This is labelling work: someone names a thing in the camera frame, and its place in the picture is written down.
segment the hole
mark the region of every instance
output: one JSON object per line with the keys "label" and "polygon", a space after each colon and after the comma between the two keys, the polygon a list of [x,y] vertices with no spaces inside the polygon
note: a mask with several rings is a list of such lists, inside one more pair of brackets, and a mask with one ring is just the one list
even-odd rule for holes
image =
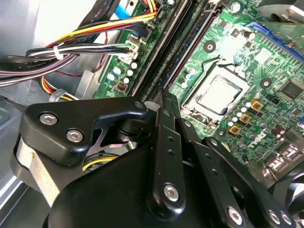
{"label": "hole", "polygon": [[173,150],[168,150],[168,153],[171,155],[171,156],[175,156],[175,153],[174,153],[174,151]]}
{"label": "hole", "polygon": [[218,176],[218,171],[216,169],[212,169],[212,172],[214,173],[214,175]]}
{"label": "hole", "polygon": [[168,139],[169,139],[170,142],[174,142],[175,141],[171,136],[169,136]]}

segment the black plastic bracket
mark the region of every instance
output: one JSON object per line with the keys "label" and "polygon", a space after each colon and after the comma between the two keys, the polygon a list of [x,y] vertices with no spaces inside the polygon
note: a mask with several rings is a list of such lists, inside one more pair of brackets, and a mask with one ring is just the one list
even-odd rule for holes
{"label": "black plastic bracket", "polygon": [[193,125],[185,119],[178,120],[182,150],[202,175],[200,181],[208,186],[205,195],[210,208],[210,218],[215,227],[253,227],[243,215],[235,200],[226,176],[219,166],[214,152],[200,143]]}
{"label": "black plastic bracket", "polygon": [[226,173],[229,173],[228,182],[243,194],[245,205],[248,205],[246,207],[247,216],[256,227],[290,228],[296,226],[287,210],[226,150],[220,141],[207,137],[203,143],[215,152],[221,167]]}
{"label": "black plastic bracket", "polygon": [[[104,137],[114,123],[128,118],[141,119],[147,112],[146,106],[133,97],[34,104],[23,115],[20,134],[29,147],[56,162],[76,165],[91,147],[93,130],[102,129]],[[56,116],[57,123],[43,124],[39,120],[42,114]],[[81,142],[67,139],[67,131],[74,129],[82,133]]]}
{"label": "black plastic bracket", "polygon": [[147,205],[161,220],[173,220],[186,207],[181,154],[181,137],[175,132],[175,116],[170,94],[163,94],[156,116],[155,140]]}

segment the motherboard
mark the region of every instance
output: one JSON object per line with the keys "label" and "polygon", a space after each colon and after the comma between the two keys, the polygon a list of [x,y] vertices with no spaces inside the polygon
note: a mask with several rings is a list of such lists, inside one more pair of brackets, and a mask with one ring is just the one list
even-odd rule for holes
{"label": "motherboard", "polygon": [[[293,24],[268,22],[260,2],[158,1],[158,17],[144,25],[147,37],[121,34],[134,54],[111,58],[95,98],[146,101],[169,89],[201,139],[216,137],[269,187],[304,160],[304,34],[301,26],[289,33]],[[188,23],[153,66],[177,25],[172,18],[187,17],[191,7]],[[144,10],[138,3],[135,13]]]}
{"label": "motherboard", "polygon": [[216,137],[242,164],[270,167],[275,176],[298,155],[303,160],[304,67],[292,50],[246,26],[252,21],[266,24],[258,4],[231,1],[170,92],[200,138]]}

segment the cable bundle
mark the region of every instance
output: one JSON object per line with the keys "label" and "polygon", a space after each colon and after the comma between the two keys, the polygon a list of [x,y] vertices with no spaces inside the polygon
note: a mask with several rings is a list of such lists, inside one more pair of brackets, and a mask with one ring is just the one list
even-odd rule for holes
{"label": "cable bundle", "polygon": [[[57,72],[59,69],[67,66],[74,61],[78,55],[127,55],[132,46],[126,44],[94,44],[90,43],[92,36],[101,32],[112,30],[130,30],[137,33],[143,33],[145,30],[139,26],[141,22],[151,20],[156,15],[156,6],[153,0],[143,0],[149,6],[149,11],[143,15],[134,16],[123,20],[99,21],[79,27],[77,30],[63,35],[55,42],[47,45],[45,48],[31,49],[26,52],[28,63],[21,64],[14,70],[0,70],[0,87],[15,85],[27,80],[39,78],[44,91],[52,94],[57,90],[52,86],[44,75]],[[103,57],[96,71],[100,69]],[[66,100],[72,100],[73,96],[63,96]]]}

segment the black metal arm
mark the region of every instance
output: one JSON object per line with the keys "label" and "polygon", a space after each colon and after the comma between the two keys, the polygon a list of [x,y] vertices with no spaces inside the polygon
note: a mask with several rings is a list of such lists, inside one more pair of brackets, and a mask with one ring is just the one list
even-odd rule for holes
{"label": "black metal arm", "polygon": [[[155,103],[156,112],[133,97],[26,110],[11,164],[52,207],[47,227],[295,227],[219,141],[200,141],[175,96],[161,90]],[[135,150],[83,174],[92,148],[130,140]]]}

